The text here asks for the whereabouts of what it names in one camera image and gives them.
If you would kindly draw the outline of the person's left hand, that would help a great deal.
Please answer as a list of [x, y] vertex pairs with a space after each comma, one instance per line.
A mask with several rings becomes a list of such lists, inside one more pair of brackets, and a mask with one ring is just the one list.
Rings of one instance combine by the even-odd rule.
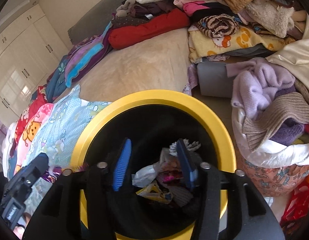
[[13, 229], [13, 233], [19, 238], [22, 239], [25, 229], [31, 219], [29, 213], [24, 213], [18, 220], [16, 226]]

